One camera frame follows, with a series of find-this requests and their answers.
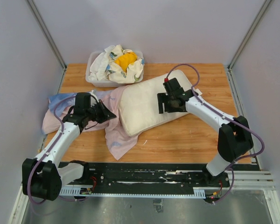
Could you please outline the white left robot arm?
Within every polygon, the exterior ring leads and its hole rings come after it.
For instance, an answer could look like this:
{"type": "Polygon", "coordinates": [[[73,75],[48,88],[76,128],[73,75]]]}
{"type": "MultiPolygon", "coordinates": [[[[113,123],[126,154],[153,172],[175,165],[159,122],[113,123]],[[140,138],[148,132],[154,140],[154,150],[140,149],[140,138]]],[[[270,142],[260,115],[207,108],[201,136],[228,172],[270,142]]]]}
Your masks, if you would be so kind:
{"type": "Polygon", "coordinates": [[[59,164],[69,146],[90,121],[102,124],[117,116],[90,92],[79,92],[61,100],[59,104],[70,99],[75,100],[74,105],[63,119],[58,118],[61,125],[55,136],[35,158],[27,158],[22,164],[22,191],[33,204],[56,200],[62,187],[73,181],[82,185],[90,180],[95,181],[87,162],[73,160],[63,168],[59,164]]]}

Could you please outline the pink blue printed pillowcase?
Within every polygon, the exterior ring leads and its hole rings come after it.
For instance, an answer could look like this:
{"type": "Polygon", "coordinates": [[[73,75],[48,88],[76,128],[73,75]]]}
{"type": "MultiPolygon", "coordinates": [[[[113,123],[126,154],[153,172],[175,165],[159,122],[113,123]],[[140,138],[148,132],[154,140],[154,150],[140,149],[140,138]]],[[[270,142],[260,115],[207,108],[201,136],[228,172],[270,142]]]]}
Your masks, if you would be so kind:
{"type": "Polygon", "coordinates": [[[65,122],[78,125],[80,132],[105,129],[106,144],[116,160],[136,145],[138,137],[129,137],[120,120],[118,104],[125,87],[112,91],[59,93],[49,97],[42,131],[52,133],[65,122]]]}

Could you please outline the cream white pillow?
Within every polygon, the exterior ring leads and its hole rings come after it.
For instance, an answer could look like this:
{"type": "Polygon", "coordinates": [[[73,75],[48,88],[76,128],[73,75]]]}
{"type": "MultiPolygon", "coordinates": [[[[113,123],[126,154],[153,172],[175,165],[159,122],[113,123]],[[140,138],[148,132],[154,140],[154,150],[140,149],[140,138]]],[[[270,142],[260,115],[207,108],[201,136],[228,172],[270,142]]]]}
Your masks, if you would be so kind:
{"type": "Polygon", "coordinates": [[[119,102],[121,124],[130,137],[187,115],[186,112],[159,114],[158,93],[164,93],[166,74],[127,86],[119,102]]]}

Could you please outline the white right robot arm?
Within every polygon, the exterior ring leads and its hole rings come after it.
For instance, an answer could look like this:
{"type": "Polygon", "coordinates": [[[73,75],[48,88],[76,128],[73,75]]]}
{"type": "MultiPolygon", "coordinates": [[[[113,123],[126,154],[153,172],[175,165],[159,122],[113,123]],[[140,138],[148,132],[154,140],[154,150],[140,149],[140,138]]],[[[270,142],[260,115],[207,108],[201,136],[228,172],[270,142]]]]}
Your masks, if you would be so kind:
{"type": "Polygon", "coordinates": [[[158,93],[159,113],[188,112],[197,116],[218,133],[217,155],[203,168],[202,181],[212,187],[236,159],[253,148],[248,121],[234,117],[206,102],[193,89],[185,91],[176,78],[164,79],[165,93],[158,93]]]}

